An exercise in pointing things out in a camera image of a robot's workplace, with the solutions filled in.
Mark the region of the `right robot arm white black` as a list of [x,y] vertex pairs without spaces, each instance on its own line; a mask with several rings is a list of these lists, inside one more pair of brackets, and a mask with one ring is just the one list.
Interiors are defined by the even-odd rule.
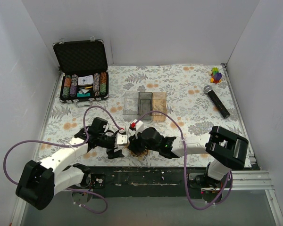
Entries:
[[191,187],[216,187],[231,170],[242,170],[245,166],[249,142],[246,138],[220,126],[198,138],[182,140],[180,137],[164,137],[153,128],[143,131],[130,130],[128,149],[135,155],[147,150],[158,152],[167,159],[193,154],[210,154],[214,159],[203,175],[190,180]]

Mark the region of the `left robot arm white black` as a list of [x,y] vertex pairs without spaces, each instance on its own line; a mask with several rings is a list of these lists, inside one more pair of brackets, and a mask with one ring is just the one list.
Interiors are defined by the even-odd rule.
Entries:
[[91,183],[91,170],[76,159],[96,147],[115,152],[120,145],[128,143],[124,129],[107,135],[108,122],[96,117],[92,124],[74,135],[70,143],[51,156],[29,161],[22,172],[16,195],[38,210],[49,205],[53,197],[73,185],[87,188]]

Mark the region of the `smoky grey plastic box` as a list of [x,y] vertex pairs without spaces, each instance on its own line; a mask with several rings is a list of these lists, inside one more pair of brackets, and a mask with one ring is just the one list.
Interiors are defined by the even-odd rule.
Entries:
[[152,111],[152,92],[139,92],[138,97],[138,116]]

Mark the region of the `amber plastic box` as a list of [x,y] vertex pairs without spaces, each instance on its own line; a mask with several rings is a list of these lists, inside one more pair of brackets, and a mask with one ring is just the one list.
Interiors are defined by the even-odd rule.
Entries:
[[[167,114],[166,109],[166,92],[153,92],[152,93],[152,110],[160,111]],[[161,113],[152,113],[152,121],[164,122],[166,116]]]

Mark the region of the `clear plastic box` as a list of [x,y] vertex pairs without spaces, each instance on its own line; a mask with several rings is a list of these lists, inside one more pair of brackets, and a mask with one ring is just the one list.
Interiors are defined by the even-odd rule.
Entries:
[[137,115],[138,113],[139,92],[125,92],[125,104],[123,115]]

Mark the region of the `white playing card deck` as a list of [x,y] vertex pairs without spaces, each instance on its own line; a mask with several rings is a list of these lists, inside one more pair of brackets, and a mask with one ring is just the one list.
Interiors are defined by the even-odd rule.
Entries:
[[87,75],[78,78],[78,86],[89,86],[92,84],[93,84],[93,75]]

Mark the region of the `black poker chip case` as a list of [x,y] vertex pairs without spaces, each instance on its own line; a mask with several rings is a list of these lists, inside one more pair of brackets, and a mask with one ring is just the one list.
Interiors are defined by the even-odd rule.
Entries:
[[[89,39],[80,41],[56,42],[53,50],[62,75],[59,100],[62,103],[82,103],[103,101],[109,98],[109,73],[103,40]],[[85,94],[80,92],[82,85],[71,85],[74,75],[80,77],[94,76],[106,78],[97,82]]]

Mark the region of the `floral patterned table mat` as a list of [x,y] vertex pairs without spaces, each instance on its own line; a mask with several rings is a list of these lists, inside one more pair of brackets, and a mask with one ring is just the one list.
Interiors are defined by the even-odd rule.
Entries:
[[146,127],[168,137],[183,135],[185,139],[206,135],[213,126],[221,126],[241,136],[245,130],[240,114],[232,98],[228,77],[223,74],[213,90],[230,113],[224,119],[204,87],[210,84],[210,65],[163,65],[163,66],[110,66],[109,98],[94,102],[94,108],[79,108],[75,104],[62,103],[60,90],[55,93],[53,106],[43,135],[43,144],[37,153],[41,160],[66,144],[83,126],[91,124],[95,117],[108,120],[111,130],[117,126],[127,127],[131,117],[125,116],[127,92],[165,92],[168,118],[164,122],[147,121]]

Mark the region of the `black handheld microphone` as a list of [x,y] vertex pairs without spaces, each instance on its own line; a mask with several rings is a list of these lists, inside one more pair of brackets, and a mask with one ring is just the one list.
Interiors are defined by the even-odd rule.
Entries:
[[210,85],[204,87],[204,93],[208,95],[208,97],[210,98],[210,100],[215,105],[215,107],[217,108],[217,110],[220,112],[220,114],[224,119],[231,116]]

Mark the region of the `colourful toy block train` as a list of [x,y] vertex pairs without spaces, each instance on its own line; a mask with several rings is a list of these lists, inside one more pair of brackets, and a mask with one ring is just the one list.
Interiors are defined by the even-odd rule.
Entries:
[[222,79],[222,74],[219,72],[217,67],[213,67],[211,71],[209,71],[209,75],[211,76],[210,82],[211,83],[220,83]]

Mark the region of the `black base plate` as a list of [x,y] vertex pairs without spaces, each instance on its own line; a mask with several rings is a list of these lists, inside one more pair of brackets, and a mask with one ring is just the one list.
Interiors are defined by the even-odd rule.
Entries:
[[75,202],[87,203],[97,196],[109,198],[185,197],[183,168],[180,167],[90,167],[92,183],[72,192]]

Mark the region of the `aluminium frame rail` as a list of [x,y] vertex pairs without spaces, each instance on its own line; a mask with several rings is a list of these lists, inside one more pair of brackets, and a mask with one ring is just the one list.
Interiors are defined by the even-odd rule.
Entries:
[[267,170],[233,172],[233,190],[273,190],[274,184]]

